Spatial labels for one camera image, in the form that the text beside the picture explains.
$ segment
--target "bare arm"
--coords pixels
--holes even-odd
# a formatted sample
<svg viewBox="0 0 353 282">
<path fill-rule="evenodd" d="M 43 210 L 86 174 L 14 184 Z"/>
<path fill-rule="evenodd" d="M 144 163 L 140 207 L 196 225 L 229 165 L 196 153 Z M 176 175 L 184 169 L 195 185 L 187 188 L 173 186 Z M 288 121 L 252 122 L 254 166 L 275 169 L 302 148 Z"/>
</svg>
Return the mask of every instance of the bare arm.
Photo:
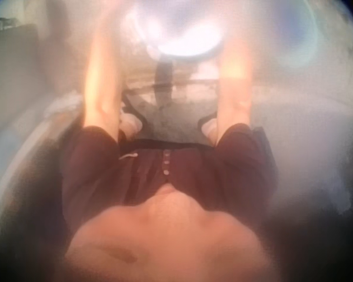
<svg viewBox="0 0 353 282">
<path fill-rule="evenodd" d="M 218 98 L 218 139 L 237 123 L 250 124 L 252 60 L 248 47 L 231 38 L 221 55 Z"/>
<path fill-rule="evenodd" d="M 100 127 L 115 141 L 118 141 L 122 95 L 119 24 L 116 7 L 100 18 L 94 33 L 84 93 L 84 127 Z"/>
</svg>

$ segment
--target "person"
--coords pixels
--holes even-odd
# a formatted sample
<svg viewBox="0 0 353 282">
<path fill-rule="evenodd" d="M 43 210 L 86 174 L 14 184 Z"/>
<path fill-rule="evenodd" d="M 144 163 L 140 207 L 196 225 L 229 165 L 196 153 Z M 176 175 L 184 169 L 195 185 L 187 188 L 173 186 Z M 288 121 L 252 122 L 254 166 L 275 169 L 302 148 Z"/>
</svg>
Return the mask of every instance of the person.
<svg viewBox="0 0 353 282">
<path fill-rule="evenodd" d="M 118 36 L 112 42 L 109 28 L 118 7 L 95 31 L 84 124 L 63 160 L 64 217 L 74 236 L 57 279 L 276 281 L 256 234 L 274 185 L 249 128 L 249 48 L 230 36 L 222 50 L 217 118 L 201 126 L 211 147 L 134 140 L 144 124 L 122 110 Z"/>
</svg>

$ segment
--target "shirt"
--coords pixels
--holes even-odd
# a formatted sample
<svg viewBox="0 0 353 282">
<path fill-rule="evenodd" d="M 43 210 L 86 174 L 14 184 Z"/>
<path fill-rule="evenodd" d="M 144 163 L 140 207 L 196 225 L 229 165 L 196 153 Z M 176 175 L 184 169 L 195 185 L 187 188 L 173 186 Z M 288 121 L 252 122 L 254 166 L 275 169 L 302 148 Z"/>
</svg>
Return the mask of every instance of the shirt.
<svg viewBox="0 0 353 282">
<path fill-rule="evenodd" d="M 62 199 L 72 232 L 109 207 L 143 203 L 164 183 L 205 210 L 256 227 L 275 188 L 266 153 L 247 125 L 232 126 L 215 148 L 134 149 L 121 156 L 119 147 L 92 126 L 81 129 L 66 150 Z"/>
</svg>

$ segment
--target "foot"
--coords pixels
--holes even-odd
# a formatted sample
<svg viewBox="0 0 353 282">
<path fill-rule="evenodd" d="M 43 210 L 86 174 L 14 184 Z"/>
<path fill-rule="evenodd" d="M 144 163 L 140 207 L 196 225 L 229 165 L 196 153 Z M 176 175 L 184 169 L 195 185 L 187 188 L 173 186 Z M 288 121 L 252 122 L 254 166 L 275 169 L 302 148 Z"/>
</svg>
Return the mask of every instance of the foot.
<svg viewBox="0 0 353 282">
<path fill-rule="evenodd" d="M 211 119 L 201 126 L 201 132 L 208 138 L 211 145 L 215 146 L 217 142 L 217 119 Z"/>
<path fill-rule="evenodd" d="M 132 140 L 142 129 L 140 119 L 131 113 L 124 112 L 126 104 L 122 102 L 119 129 L 124 132 L 127 140 Z"/>
</svg>

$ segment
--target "sleeve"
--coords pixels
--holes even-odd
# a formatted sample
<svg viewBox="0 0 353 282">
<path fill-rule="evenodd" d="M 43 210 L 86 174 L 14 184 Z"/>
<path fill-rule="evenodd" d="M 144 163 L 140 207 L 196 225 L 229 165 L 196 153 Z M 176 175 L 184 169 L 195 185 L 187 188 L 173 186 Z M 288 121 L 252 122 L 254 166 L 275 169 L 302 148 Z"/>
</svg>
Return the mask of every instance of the sleeve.
<svg viewBox="0 0 353 282">
<path fill-rule="evenodd" d="M 99 127 L 86 127 L 71 139 L 61 173 L 63 214 L 72 231 L 109 205 L 118 160 L 118 144 Z"/>
<path fill-rule="evenodd" d="M 215 157 L 223 167 L 222 189 L 230 212 L 251 227 L 262 222 L 277 186 L 268 139 L 247 125 L 237 124 L 224 134 Z"/>
</svg>

